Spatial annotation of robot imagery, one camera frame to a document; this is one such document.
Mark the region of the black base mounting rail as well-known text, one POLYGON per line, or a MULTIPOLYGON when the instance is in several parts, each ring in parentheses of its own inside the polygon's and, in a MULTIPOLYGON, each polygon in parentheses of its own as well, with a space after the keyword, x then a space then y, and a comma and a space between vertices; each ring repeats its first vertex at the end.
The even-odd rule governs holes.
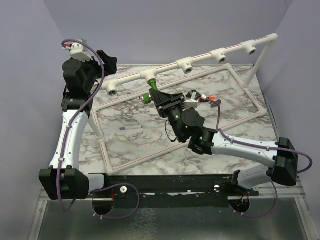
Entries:
POLYGON ((198 175, 104 175, 104 191, 88 198, 105 207, 140 208, 227 208, 228 198, 258 196, 236 184, 232 174, 198 175))

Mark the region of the green plastic water faucet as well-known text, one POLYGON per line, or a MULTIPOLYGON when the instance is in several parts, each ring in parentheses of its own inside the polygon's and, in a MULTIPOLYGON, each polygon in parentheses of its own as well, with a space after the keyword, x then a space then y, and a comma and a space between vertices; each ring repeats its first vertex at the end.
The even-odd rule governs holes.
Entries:
MULTIPOLYGON (((158 87, 157 87, 157 80, 155 78, 150 79, 148 82, 148 85, 153 89, 158 91, 158 87)), ((141 99, 141 102, 145 105, 150 104, 152 102, 152 98, 151 95, 149 93, 144 93, 141 99)))

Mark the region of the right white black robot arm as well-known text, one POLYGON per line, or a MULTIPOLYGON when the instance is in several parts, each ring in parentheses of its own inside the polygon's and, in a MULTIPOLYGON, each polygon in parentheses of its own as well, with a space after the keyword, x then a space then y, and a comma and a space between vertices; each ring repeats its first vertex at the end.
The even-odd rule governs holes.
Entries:
POLYGON ((247 190, 269 182, 293 187, 297 184, 298 154, 287 138, 278 141, 256 141, 226 135, 222 129, 204 126, 205 119, 194 107, 187 108, 182 93, 169 94, 149 89, 160 117, 167 119, 176 141, 188 143, 198 155, 225 155, 258 163, 233 173, 229 189, 240 196, 247 190))

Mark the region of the brown metal lever piece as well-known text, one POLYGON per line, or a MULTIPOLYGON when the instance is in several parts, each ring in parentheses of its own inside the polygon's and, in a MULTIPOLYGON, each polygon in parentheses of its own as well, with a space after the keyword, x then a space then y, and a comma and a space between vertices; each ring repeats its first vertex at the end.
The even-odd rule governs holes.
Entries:
POLYGON ((216 107, 220 106, 221 103, 222 103, 222 101, 220 99, 218 99, 216 101, 211 102, 210 106, 211 106, 211 108, 216 108, 216 107))

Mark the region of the white PVC pipe rack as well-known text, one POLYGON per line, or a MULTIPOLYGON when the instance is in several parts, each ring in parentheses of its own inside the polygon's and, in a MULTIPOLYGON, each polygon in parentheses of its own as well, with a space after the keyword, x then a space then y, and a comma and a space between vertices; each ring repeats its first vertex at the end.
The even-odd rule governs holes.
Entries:
MULTIPOLYGON (((222 127, 222 129, 225 129, 225 130, 231 129, 231 128, 237 127, 239 125, 242 125, 242 124, 244 124, 244 123, 246 123, 248 121, 254 120, 256 118, 264 117, 267 114, 267 110, 260 104, 258 99, 250 91, 249 84, 252 81, 252 79, 254 78, 254 75, 257 73, 259 67, 262 64, 262 61, 264 60, 264 58, 268 54, 270 48, 273 46, 273 44, 274 44, 274 42, 276 41, 277 38, 278 38, 278 35, 276 33, 273 33, 273 34, 267 35, 265 37, 262 37, 262 38, 259 38, 259 39, 256 39, 256 40, 252 39, 252 40, 248 40, 248 41, 242 42, 242 43, 237 44, 237 45, 229 46, 227 48, 215 49, 215 50, 210 51, 209 53, 205 53, 205 54, 201 54, 201 55, 193 56, 193 57, 189 56, 189 57, 186 57, 186 58, 183 58, 183 59, 179 59, 179 60, 177 60, 177 61, 175 61, 173 63, 170 63, 170 64, 166 64, 166 65, 162 65, 162 66, 158 66, 158 67, 147 68, 147 69, 144 69, 144 70, 139 71, 137 73, 130 74, 130 75, 127 75, 127 76, 123 76, 123 77, 120 77, 120 78, 107 79, 102 84, 101 89, 102 90, 106 90, 106 92, 107 92, 107 94, 109 96, 114 96, 114 95, 116 95, 118 93, 117 87, 119 87, 119 86, 121 86, 123 84, 127 84, 127 83, 130 83, 130 82, 133 82, 133 81, 137 81, 137 80, 145 80, 146 83, 149 84, 150 81, 152 79, 155 79, 157 75, 165 73, 165 72, 168 72, 168 71, 172 71, 172 70, 175 70, 175 69, 181 69, 183 71, 183 73, 185 75, 187 75, 187 74, 190 74, 192 72, 193 65, 195 63, 198 63, 198 62, 201 62, 201 61, 204 61, 204 60, 213 59, 213 60, 217 61, 220 64, 218 67, 215 67, 215 68, 212 68, 210 70, 203 71, 201 73, 197 73, 197 74, 194 74, 194 75, 191 75, 191 76, 187 76, 185 78, 182 78, 182 79, 179 79, 179 80, 175 80, 175 81, 170 82, 170 83, 166 83, 166 84, 160 85, 157 88, 159 90, 164 90, 164 89, 167 89, 169 87, 176 86, 178 84, 183 84, 183 83, 186 83, 186 82, 191 81, 191 80, 195 80, 195 79, 200 78, 200 77, 205 77, 207 75, 211 75, 211 74, 217 73, 219 71, 224 71, 224 70, 229 71, 230 74, 234 77, 234 79, 239 84, 239 86, 242 89, 242 91, 251 99, 252 103, 257 108, 257 113, 255 113, 255 114, 253 114, 251 116, 242 118, 242 119, 240 119, 238 121, 235 121, 235 122, 233 122, 231 124, 228 124, 228 125, 225 125, 225 126, 222 127), (232 65, 229 64, 229 63, 225 63, 226 54, 243 50, 248 55, 252 55, 257 50, 256 49, 256 45, 261 45, 261 44, 266 44, 266 45, 265 45, 262 53, 260 54, 256 64, 254 65, 252 71, 249 73, 248 78, 245 81, 242 81, 240 79, 240 77, 237 75, 237 73, 234 71, 232 65)), ((126 170, 126 169, 128 169, 130 167, 134 167, 136 165, 139 165, 139 164, 145 163, 147 161, 153 160, 153 159, 155 159, 157 157, 160 157, 160 156, 163 156, 165 154, 171 153, 173 151, 176 151, 176 150, 181 149, 183 147, 186 147, 188 145, 188 143, 180 143, 180 144, 175 145, 175 146, 173 146, 171 148, 167 148, 167 149, 165 149, 163 151, 156 152, 156 153, 154 153, 152 155, 149 155, 149 156, 146 156, 144 158, 133 160, 133 161, 129 162, 128 164, 124 164, 124 165, 119 166, 119 167, 114 167, 112 165, 112 162, 111 162, 111 160, 109 159, 109 156, 108 156, 106 140, 103 139, 104 135, 103 135, 103 131, 101 130, 101 126, 100 126, 100 123, 99 123, 99 120, 98 120, 97 113, 98 113, 98 111, 106 109, 108 107, 112 107, 112 106, 115 106, 117 104, 133 100, 134 98, 139 97, 139 96, 141 96, 143 94, 146 94, 147 92, 148 92, 147 90, 141 91, 141 92, 137 92, 135 94, 123 97, 121 99, 117 99, 117 100, 114 100, 114 101, 110 101, 110 102, 107 102, 107 103, 100 104, 99 106, 94 107, 93 110, 91 111, 91 113, 93 115, 93 122, 99 128, 98 133, 100 135, 98 135, 98 133, 95 133, 95 134, 96 134, 97 138, 99 138, 99 141, 101 140, 100 148, 101 148, 101 151, 102 151, 103 159, 104 159, 105 164, 106 164, 106 172, 107 172, 107 174, 112 175, 112 174, 118 173, 119 171, 126 170)))

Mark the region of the purple capped white pen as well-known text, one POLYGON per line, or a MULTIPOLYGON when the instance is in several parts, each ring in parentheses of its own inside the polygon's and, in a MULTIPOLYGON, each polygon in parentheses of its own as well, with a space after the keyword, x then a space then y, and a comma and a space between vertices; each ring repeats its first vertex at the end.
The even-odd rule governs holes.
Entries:
POLYGON ((143 128, 142 125, 123 126, 123 127, 120 127, 119 130, 121 130, 121 131, 125 131, 125 130, 137 130, 137 129, 142 129, 142 128, 143 128))

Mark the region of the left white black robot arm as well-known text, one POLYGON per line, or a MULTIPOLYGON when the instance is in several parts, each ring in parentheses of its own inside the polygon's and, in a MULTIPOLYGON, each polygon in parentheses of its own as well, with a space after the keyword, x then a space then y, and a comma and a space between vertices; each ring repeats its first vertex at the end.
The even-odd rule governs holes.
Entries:
POLYGON ((103 66, 95 59, 82 62, 73 57, 62 65, 66 82, 61 103, 62 129, 49 167, 39 172, 39 180, 51 200, 83 200, 91 192, 103 198, 111 190, 104 174, 85 175, 79 170, 79 154, 86 125, 90 124, 95 133, 99 132, 90 119, 93 106, 91 90, 102 73, 114 75, 117 72, 116 57, 106 55, 103 50, 98 50, 97 54, 103 66))

